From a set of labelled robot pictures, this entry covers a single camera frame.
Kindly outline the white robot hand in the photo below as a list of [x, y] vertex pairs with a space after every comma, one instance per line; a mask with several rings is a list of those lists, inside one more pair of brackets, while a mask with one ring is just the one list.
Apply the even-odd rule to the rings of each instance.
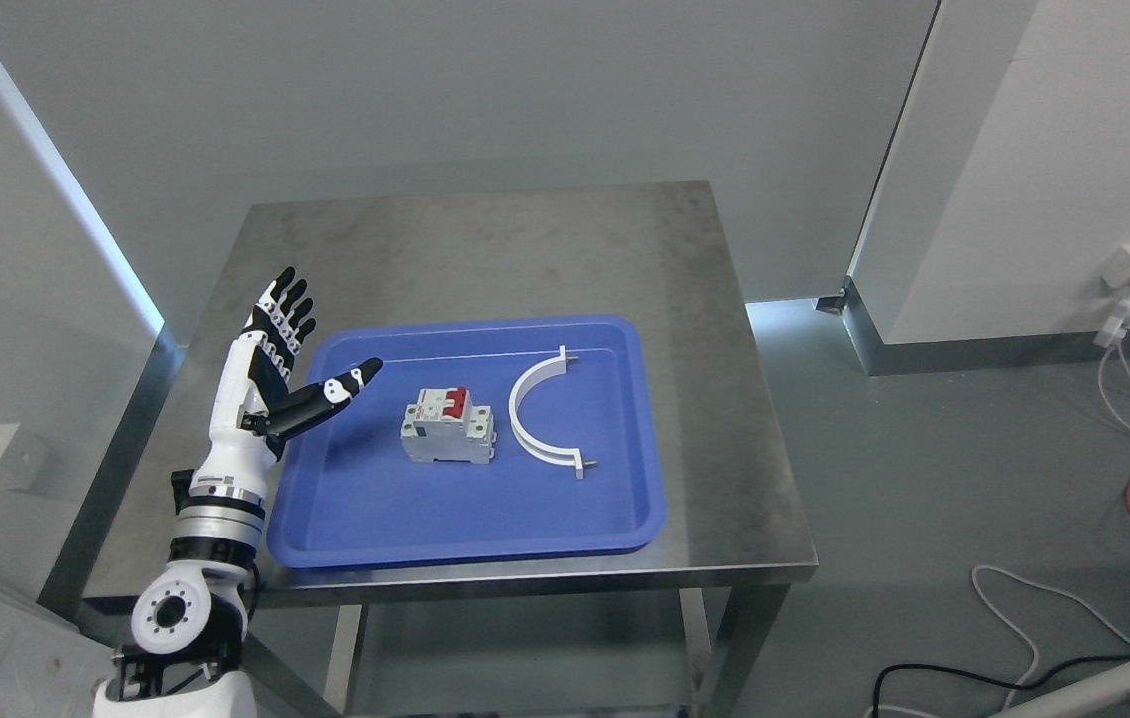
[[[314, 301], [305, 299], [306, 289], [308, 282], [297, 280], [287, 265], [251, 308], [244, 334], [231, 341], [210, 412], [210, 451], [193, 474], [192, 495], [267, 496], [268, 473], [278, 458], [266, 438], [287, 442], [333, 418], [383, 367], [382, 360], [364, 360], [289, 393], [301, 346], [318, 327], [308, 317]], [[254, 414], [266, 414], [266, 438], [242, 426]]]

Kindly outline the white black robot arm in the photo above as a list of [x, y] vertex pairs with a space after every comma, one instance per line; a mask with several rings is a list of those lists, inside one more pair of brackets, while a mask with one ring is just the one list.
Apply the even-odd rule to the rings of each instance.
[[268, 470], [292, 438], [349, 406], [382, 360], [292, 390], [315, 328], [306, 282], [287, 267], [269, 282], [228, 346], [203, 462], [172, 475], [176, 528], [160, 576], [138, 595], [131, 645], [92, 700], [95, 717], [254, 717], [242, 649], [260, 592]]

